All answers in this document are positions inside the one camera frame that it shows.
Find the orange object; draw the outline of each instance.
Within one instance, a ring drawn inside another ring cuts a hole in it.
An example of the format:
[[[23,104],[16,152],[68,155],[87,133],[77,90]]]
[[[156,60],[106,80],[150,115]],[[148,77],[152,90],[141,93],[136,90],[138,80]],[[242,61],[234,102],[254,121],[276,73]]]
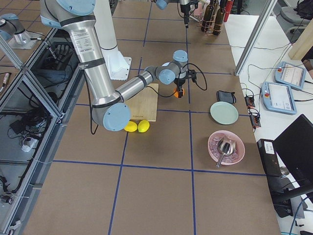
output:
[[[174,93],[174,96],[176,97],[176,98],[178,98],[178,91],[177,91],[177,89],[174,89],[174,91],[175,91],[175,93]],[[185,95],[185,90],[184,90],[184,88],[182,89],[182,96],[184,96]]]

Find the white desk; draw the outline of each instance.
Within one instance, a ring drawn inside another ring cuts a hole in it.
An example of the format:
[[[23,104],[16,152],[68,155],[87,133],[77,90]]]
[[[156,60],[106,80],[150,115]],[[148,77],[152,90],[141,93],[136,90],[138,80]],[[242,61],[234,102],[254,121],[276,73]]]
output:
[[[231,46],[245,47],[248,41],[248,38],[254,28],[254,25],[258,19],[258,16],[245,16],[245,15],[230,15],[227,23],[225,23],[228,39]],[[261,36],[259,37],[255,47],[261,48],[277,48],[287,45],[289,40],[284,34],[282,28],[274,17],[270,17],[265,28],[263,29]],[[238,63],[239,58],[243,52],[243,48],[232,47],[232,54],[234,57],[235,64]],[[266,50],[266,49],[253,49],[242,73],[240,74],[240,81],[247,84],[247,87],[251,89],[254,94],[259,94],[260,89],[248,82],[247,68],[249,64],[256,65],[261,68],[273,68],[277,67],[275,62],[282,55],[284,48],[276,50]],[[287,61],[295,65],[300,65],[301,61],[291,60],[288,57],[288,53],[285,54],[282,61]],[[265,78],[268,73],[270,75],[267,78],[267,81],[274,81],[274,72],[275,70],[261,70],[256,67],[249,67],[250,81],[262,86]],[[306,80],[312,81],[310,75],[306,74]],[[313,85],[305,83],[304,91],[313,93]],[[310,99],[311,95],[305,94],[299,91],[292,91],[294,99]],[[258,128],[255,132],[255,139],[271,139],[274,140],[280,133],[282,133],[300,114],[305,114],[305,116],[313,122],[313,101],[308,102],[297,102],[297,114],[296,115],[286,115],[276,112],[270,112],[265,109],[262,101],[259,101],[259,97],[255,96],[256,108],[261,113],[261,128]],[[309,205],[309,209],[312,210],[313,204],[306,200],[306,203]],[[306,219],[298,220],[299,224],[305,224],[305,226],[299,228],[294,226],[293,233],[300,234],[301,230],[308,232],[313,232],[313,213],[305,212]],[[280,229],[282,232],[289,232],[291,222],[293,217],[288,216],[286,218],[279,218],[277,216],[278,222],[280,224]]]

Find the wine bottle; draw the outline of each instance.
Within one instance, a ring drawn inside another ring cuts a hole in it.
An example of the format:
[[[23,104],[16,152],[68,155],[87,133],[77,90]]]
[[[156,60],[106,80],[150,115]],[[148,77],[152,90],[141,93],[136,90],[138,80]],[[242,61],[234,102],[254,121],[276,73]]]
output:
[[[225,8],[220,7],[216,13],[214,29],[213,29],[214,35],[219,35],[221,33],[224,16],[225,16]]]
[[[203,16],[203,21],[202,21],[202,25],[201,25],[201,31],[207,31],[207,25],[208,25],[208,21],[211,20],[212,14],[213,14],[213,0],[210,1],[210,4],[208,6],[206,6],[205,9],[205,13]]]
[[[219,8],[219,1],[217,0],[214,0],[214,9],[213,9],[213,13],[212,13],[212,16],[211,16],[211,20],[209,22],[209,25],[212,25],[213,24],[213,21],[214,21],[214,18],[215,18],[215,15],[216,15],[216,12],[217,12],[217,9]]]

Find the red bottle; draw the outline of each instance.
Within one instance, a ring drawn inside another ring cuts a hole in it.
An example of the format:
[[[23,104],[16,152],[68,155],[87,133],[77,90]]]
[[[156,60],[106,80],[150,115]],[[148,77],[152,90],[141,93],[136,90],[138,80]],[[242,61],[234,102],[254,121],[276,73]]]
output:
[[[228,16],[230,14],[231,8],[233,7],[234,0],[228,0],[225,7],[225,17],[224,22],[227,22]]]

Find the metal scoop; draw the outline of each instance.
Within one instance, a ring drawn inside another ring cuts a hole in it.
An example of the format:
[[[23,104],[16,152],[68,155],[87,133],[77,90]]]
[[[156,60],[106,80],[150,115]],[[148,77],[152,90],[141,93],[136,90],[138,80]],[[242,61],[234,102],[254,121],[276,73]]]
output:
[[[216,163],[216,167],[220,167],[221,162],[224,156],[229,156],[234,153],[236,149],[236,141],[233,141],[226,136],[224,136],[217,145],[217,150],[221,154],[218,162]]]

